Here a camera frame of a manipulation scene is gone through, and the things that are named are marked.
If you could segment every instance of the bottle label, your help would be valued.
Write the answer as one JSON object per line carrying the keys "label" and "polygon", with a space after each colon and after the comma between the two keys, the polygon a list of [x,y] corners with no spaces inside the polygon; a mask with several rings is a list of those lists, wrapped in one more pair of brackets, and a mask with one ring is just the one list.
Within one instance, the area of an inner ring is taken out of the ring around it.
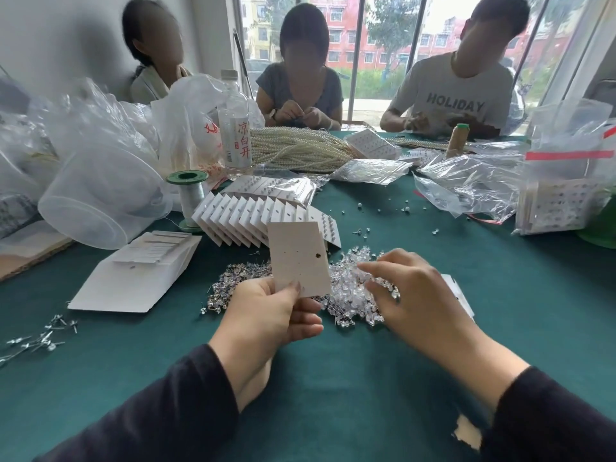
{"label": "bottle label", "polygon": [[221,127],[222,144],[228,167],[244,169],[252,165],[252,142],[248,116],[228,118],[228,125]]}

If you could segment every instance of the thread spool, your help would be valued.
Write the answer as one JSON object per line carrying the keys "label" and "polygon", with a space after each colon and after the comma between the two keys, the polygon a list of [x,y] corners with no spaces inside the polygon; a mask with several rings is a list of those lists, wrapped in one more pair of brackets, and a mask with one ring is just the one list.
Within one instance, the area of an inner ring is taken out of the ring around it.
{"label": "thread spool", "polygon": [[184,215],[184,220],[180,222],[179,227],[183,232],[202,232],[201,228],[192,220],[192,215],[205,197],[201,183],[207,179],[208,174],[201,170],[181,170],[167,177],[168,183],[179,187],[182,214]]}

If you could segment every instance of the white cardigan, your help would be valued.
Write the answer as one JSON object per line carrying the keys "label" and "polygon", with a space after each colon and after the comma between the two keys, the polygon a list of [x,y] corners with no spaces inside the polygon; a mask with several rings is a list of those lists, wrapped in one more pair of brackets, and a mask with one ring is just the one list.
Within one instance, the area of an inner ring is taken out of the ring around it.
{"label": "white cardigan", "polygon": [[[180,77],[186,76],[191,76],[189,70],[180,66]],[[133,103],[150,105],[152,101],[162,99],[168,93],[169,88],[153,66],[144,68],[131,84]]]}

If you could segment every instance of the white wall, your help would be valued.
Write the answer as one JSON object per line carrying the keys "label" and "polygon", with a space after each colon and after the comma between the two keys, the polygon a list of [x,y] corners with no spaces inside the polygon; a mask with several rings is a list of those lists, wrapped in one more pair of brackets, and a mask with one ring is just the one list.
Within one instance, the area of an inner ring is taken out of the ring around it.
{"label": "white wall", "polygon": [[[138,65],[124,44],[128,0],[0,0],[0,64],[32,94],[56,98],[76,77],[92,77],[126,98]],[[185,64],[200,71],[190,0],[162,0],[178,19]]]}

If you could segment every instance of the green foliage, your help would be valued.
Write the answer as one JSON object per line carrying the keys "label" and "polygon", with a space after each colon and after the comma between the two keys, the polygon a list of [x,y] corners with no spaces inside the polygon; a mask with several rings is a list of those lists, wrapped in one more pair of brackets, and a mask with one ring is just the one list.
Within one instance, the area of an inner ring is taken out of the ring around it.
{"label": "green foliage", "polygon": [[[351,75],[350,68],[335,68],[339,73]],[[402,84],[405,76],[404,63],[395,70],[389,72],[387,79],[382,80],[382,69],[360,69],[357,72],[357,88],[355,98],[372,98],[390,100]],[[350,96],[350,79],[341,79],[343,85],[343,97]]]}
{"label": "green foliage", "polygon": [[272,26],[270,41],[274,46],[280,46],[280,28],[289,10],[295,6],[295,0],[266,0],[266,21]]}
{"label": "green foliage", "polygon": [[372,0],[366,3],[368,35],[389,54],[389,69],[393,53],[413,40],[421,0]]}

